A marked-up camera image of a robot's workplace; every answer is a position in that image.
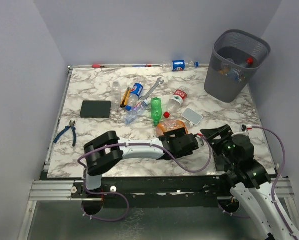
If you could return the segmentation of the small orange juice bottle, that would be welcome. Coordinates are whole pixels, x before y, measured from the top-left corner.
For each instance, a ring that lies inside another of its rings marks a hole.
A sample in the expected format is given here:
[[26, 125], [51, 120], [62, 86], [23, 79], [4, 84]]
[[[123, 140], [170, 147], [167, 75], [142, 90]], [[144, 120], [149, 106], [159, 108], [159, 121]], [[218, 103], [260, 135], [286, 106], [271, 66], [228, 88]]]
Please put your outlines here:
[[219, 70], [218, 72], [224, 76], [227, 76], [229, 74], [230, 70], [231, 70], [230, 67], [226, 67], [226, 68]]

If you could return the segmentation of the grey mesh waste bin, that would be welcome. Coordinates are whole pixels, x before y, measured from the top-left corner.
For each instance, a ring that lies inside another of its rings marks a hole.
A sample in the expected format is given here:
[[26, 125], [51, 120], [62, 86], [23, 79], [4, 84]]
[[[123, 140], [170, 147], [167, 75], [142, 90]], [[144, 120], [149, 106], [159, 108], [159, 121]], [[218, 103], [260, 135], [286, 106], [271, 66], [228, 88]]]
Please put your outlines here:
[[231, 103], [256, 74], [271, 52], [270, 45], [248, 32], [231, 29], [214, 43], [204, 90]]

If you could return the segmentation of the red handled screwdriver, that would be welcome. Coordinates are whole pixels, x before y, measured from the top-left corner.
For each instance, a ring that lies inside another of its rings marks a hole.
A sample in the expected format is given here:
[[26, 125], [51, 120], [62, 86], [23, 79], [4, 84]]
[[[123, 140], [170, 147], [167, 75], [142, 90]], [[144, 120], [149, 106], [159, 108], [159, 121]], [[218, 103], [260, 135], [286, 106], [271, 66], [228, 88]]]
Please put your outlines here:
[[108, 66], [99, 65], [99, 64], [93, 64], [93, 65], [91, 65], [91, 67], [94, 68], [94, 69], [109, 68]]

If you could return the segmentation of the Pepsi bottle at back edge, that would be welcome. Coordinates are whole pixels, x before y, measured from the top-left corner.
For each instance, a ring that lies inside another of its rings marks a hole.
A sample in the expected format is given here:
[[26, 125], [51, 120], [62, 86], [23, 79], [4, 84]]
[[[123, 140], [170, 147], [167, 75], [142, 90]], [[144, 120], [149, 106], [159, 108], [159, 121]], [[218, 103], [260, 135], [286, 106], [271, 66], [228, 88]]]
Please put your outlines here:
[[197, 61], [173, 60], [172, 62], [162, 64], [161, 68], [166, 71], [182, 72], [188, 68], [198, 68], [199, 66], [200, 64]]

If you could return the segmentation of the red label clear bottle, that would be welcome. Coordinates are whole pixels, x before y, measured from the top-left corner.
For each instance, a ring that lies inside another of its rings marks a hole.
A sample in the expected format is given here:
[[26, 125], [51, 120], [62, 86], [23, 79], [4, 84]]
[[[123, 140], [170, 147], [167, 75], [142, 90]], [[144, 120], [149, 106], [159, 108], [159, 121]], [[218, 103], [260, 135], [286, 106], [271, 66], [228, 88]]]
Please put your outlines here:
[[249, 57], [247, 58], [245, 61], [241, 62], [239, 65], [238, 65], [238, 69], [240, 71], [245, 71], [245, 70], [248, 70], [248, 69], [252, 69], [254, 66], [254, 59], [252, 57]]

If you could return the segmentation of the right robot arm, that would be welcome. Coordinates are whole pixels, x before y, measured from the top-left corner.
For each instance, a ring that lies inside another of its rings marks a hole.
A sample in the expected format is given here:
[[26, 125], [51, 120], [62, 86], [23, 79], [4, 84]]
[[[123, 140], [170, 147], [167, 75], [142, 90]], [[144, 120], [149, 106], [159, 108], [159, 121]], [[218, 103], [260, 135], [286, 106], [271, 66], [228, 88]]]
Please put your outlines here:
[[255, 159], [255, 147], [248, 132], [253, 125], [243, 125], [233, 133], [229, 125], [201, 129], [215, 157], [229, 165], [220, 176], [219, 190], [232, 195], [248, 213], [264, 240], [299, 240], [299, 229], [289, 218], [276, 194], [278, 178], [271, 180], [265, 167]]

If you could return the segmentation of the blue handled screwdriver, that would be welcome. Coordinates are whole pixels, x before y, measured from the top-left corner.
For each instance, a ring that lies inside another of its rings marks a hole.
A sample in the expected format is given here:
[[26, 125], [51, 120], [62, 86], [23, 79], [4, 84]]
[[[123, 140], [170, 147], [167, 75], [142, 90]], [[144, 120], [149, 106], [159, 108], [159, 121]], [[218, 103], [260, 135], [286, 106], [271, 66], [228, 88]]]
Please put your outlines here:
[[135, 64], [132, 65], [133, 68], [151, 68], [153, 67], [153, 65], [151, 64]]

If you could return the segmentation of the clear empty bottle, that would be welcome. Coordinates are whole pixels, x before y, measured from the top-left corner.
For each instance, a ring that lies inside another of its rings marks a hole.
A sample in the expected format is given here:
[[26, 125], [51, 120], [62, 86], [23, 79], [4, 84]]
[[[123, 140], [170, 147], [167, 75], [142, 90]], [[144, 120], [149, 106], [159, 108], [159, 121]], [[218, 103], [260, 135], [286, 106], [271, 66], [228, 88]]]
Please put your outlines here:
[[122, 88], [118, 81], [113, 82], [111, 93], [113, 104], [120, 106], [122, 98]]

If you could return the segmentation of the silver open-end wrench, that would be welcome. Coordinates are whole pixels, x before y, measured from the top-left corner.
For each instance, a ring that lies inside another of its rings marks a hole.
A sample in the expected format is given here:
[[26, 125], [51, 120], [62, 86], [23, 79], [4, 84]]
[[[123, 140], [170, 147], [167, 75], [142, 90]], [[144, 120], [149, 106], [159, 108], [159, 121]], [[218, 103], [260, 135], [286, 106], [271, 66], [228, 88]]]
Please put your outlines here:
[[161, 84], [163, 84], [165, 81], [159, 77], [157, 80], [156, 80], [156, 83], [151, 87], [151, 89], [143, 96], [141, 96], [139, 98], [139, 100], [147, 100], [149, 98], [149, 96], [154, 92], [154, 90]]

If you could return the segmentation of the black notebook right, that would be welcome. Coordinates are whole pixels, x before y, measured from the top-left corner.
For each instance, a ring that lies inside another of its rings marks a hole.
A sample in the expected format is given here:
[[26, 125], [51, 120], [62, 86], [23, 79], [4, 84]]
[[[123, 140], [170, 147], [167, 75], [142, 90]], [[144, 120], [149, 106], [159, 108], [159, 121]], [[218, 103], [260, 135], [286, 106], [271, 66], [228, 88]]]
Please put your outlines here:
[[223, 153], [213, 150], [213, 157], [215, 162], [215, 169], [217, 172], [227, 172], [230, 170], [230, 163]]

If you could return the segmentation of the green plastic bottle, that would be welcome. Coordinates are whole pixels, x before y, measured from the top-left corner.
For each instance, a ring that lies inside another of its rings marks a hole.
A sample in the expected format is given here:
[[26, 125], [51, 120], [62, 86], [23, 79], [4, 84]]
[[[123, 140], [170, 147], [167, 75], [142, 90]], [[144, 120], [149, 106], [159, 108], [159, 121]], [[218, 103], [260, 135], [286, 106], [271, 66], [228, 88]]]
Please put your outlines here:
[[162, 119], [162, 100], [161, 98], [154, 97], [151, 99], [151, 119], [153, 125], [156, 127]]

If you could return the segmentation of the black box left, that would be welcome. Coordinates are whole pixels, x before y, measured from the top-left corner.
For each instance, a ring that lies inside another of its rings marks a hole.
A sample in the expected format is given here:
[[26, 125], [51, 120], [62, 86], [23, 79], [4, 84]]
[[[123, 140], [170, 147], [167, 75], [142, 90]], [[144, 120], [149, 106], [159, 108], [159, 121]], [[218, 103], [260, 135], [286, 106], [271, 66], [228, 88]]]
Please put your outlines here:
[[84, 100], [81, 105], [81, 118], [99, 118], [110, 117], [112, 103], [111, 101]]

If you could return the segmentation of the clear bottle purple label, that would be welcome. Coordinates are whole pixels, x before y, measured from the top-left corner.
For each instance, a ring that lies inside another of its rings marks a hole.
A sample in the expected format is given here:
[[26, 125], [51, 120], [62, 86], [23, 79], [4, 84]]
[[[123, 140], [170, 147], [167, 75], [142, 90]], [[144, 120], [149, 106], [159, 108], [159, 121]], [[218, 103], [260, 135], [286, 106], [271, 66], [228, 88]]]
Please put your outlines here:
[[148, 108], [149, 101], [147, 99], [141, 100], [134, 108], [132, 108], [124, 118], [126, 125], [132, 124], [138, 119]]

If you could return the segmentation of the large orange label bottle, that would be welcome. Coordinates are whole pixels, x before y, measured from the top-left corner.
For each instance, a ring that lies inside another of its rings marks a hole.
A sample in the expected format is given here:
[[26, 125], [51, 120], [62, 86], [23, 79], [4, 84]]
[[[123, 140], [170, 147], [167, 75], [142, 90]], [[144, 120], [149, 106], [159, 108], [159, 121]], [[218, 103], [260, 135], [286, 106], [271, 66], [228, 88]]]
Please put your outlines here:
[[190, 121], [182, 121], [175, 119], [168, 119], [165, 122], [161, 122], [156, 126], [155, 133], [157, 137], [163, 136], [167, 132], [175, 131], [184, 128], [186, 134], [194, 126]]

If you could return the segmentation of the grey white rectangular pad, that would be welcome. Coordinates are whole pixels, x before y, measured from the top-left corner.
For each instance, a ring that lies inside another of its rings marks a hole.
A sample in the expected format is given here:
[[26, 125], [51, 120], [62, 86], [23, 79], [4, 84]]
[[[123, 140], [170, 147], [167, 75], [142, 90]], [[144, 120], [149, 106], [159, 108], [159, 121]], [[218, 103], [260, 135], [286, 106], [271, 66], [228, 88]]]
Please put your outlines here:
[[201, 114], [189, 107], [182, 112], [181, 116], [187, 121], [193, 123], [195, 126], [197, 126], [203, 120], [203, 116]]

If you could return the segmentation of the Pepsi bottle blue label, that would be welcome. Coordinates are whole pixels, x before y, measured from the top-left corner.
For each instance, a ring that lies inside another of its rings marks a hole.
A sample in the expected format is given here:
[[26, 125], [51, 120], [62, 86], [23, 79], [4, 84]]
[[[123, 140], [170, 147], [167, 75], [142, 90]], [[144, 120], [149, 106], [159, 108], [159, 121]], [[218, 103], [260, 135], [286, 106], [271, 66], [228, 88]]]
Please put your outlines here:
[[139, 82], [137, 82], [133, 85], [133, 87], [131, 88], [128, 100], [127, 100], [126, 107], [125, 107], [125, 110], [127, 112], [131, 111], [132, 108], [135, 107], [135, 105], [137, 104], [137, 102], [140, 98], [140, 95], [141, 95], [143, 89], [144, 89], [144, 86]]

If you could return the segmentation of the red green label water bottle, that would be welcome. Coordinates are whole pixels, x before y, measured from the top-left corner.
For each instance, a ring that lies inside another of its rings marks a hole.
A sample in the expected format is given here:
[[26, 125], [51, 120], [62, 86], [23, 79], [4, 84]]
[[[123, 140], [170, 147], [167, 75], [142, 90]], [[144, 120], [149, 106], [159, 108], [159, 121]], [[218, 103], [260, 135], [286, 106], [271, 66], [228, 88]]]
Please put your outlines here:
[[185, 99], [188, 97], [189, 89], [185, 86], [179, 87], [169, 99], [165, 112], [164, 118], [168, 119], [172, 114], [175, 114], [183, 105]]

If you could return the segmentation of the blue label water bottle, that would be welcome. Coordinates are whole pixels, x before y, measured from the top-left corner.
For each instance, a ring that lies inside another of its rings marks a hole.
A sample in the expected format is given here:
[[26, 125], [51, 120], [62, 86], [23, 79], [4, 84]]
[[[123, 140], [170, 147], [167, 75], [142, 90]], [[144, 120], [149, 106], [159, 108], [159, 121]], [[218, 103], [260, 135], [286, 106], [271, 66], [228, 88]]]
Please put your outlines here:
[[246, 80], [246, 77], [241, 70], [232, 67], [230, 72], [226, 76], [236, 82], [242, 82]]

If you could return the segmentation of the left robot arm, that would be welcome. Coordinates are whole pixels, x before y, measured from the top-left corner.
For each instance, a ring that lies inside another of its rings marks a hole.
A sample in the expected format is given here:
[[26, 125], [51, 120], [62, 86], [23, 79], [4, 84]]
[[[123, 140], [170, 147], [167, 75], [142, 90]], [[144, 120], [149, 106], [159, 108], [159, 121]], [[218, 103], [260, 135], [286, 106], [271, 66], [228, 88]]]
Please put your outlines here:
[[87, 173], [82, 191], [88, 197], [99, 194], [103, 174], [120, 161], [128, 159], [173, 160], [190, 156], [199, 148], [193, 134], [185, 128], [172, 130], [150, 140], [120, 138], [115, 131], [108, 131], [84, 145]]

